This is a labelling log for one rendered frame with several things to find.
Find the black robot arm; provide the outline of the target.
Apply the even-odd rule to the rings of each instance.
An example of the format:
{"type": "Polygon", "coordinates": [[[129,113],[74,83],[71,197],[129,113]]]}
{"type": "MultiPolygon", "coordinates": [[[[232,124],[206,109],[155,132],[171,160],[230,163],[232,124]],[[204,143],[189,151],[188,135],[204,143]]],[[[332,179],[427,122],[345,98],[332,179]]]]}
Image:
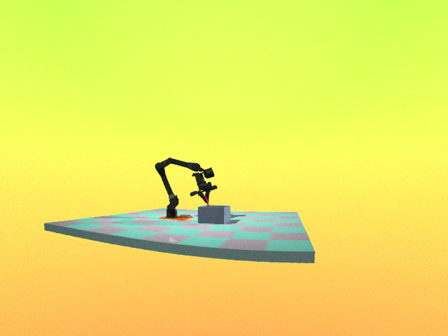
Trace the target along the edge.
{"type": "MultiPolygon", "coordinates": [[[[171,189],[171,186],[169,184],[168,178],[166,176],[166,172],[165,172],[165,167],[167,167],[168,165],[173,164],[173,165],[178,165],[178,166],[182,166],[182,167],[186,167],[194,172],[197,173],[192,173],[192,177],[195,177],[196,182],[204,180],[204,177],[206,179],[212,178],[214,177],[214,172],[213,169],[210,167],[208,169],[203,169],[200,167],[200,164],[195,163],[195,162],[185,162],[182,160],[177,160],[174,158],[167,158],[166,160],[163,160],[161,162],[157,162],[155,164],[155,169],[157,170],[158,174],[160,175],[160,178],[162,179],[162,182],[164,183],[164,186],[166,188],[166,191],[168,193],[169,196],[169,205],[167,206],[166,210],[167,210],[167,218],[178,218],[177,217],[177,209],[175,209],[177,207],[177,205],[179,204],[179,199],[177,197],[177,195],[175,195],[171,189]],[[201,173],[199,173],[201,172],[201,173]],[[204,177],[203,177],[204,174],[204,177]]],[[[209,190],[209,187],[211,187],[211,182],[199,182],[199,189],[200,190],[209,190]]]]}

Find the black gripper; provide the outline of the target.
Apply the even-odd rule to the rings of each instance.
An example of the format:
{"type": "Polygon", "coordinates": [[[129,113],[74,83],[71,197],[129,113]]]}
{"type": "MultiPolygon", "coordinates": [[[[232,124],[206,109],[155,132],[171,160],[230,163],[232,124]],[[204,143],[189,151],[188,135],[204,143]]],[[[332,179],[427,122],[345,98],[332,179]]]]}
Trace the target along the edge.
{"type": "MultiPolygon", "coordinates": [[[[197,183],[197,187],[198,187],[198,189],[199,189],[199,183],[201,182],[201,183],[203,183],[205,180],[201,180],[201,181],[198,181],[198,182],[196,182],[197,183]]],[[[206,182],[206,181],[205,181],[206,182]]],[[[211,186],[211,187],[209,187],[209,190],[200,190],[199,189],[199,191],[193,191],[193,192],[191,192],[190,193],[190,197],[193,197],[193,196],[195,196],[196,194],[198,194],[198,196],[200,197],[200,198],[202,198],[202,200],[204,201],[204,203],[206,204],[207,202],[206,202],[206,200],[205,200],[205,198],[204,198],[204,193],[203,192],[206,192],[205,193],[205,195],[206,195],[206,198],[207,198],[207,200],[208,200],[208,202],[209,202],[209,193],[212,191],[212,190],[215,190],[215,189],[217,189],[217,185],[213,185],[213,186],[211,186]]]]}

